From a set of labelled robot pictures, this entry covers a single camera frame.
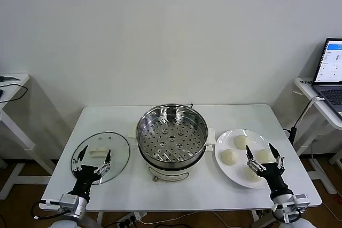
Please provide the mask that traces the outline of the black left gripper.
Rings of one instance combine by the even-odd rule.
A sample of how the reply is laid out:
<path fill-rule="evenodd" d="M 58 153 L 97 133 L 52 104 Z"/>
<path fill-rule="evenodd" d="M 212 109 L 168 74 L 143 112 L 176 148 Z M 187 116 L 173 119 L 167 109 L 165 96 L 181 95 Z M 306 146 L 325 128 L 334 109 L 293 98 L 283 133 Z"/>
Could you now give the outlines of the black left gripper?
<path fill-rule="evenodd" d="M 68 192 L 70 195 L 76 195 L 90 200 L 90 189 L 92 183 L 101 179 L 111 168 L 111 150 L 108 151 L 104 164 L 97 168 L 95 166 L 81 165 L 88 145 L 82 147 L 79 151 L 75 151 L 71 159 L 71 170 L 76 178 L 73 189 Z"/>

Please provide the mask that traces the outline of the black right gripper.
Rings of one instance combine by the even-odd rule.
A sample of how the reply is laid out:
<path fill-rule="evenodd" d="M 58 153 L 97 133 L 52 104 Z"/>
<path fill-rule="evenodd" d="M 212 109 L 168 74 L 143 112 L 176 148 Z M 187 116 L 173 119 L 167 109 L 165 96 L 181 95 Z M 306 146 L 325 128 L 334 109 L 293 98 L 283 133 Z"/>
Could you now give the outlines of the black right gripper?
<path fill-rule="evenodd" d="M 270 151 L 276 162 L 260 164 L 254 159 L 251 149 L 246 145 L 246 156 L 248 167 L 258 176 L 264 178 L 270 188 L 270 198 L 274 199 L 280 195 L 291 194 L 288 185 L 284 183 L 282 174 L 285 171 L 283 166 L 284 157 L 280 155 L 279 151 L 269 143 Z"/>

